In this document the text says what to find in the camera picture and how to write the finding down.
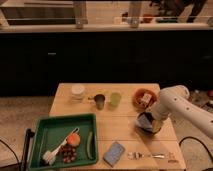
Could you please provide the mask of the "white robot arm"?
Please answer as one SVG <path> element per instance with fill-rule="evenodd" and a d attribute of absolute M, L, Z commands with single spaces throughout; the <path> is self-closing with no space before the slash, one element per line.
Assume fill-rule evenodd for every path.
<path fill-rule="evenodd" d="M 213 114 L 189 102 L 189 96 L 189 90 L 183 85 L 163 88 L 149 112 L 157 121 L 166 120 L 169 114 L 179 114 L 213 139 Z"/>

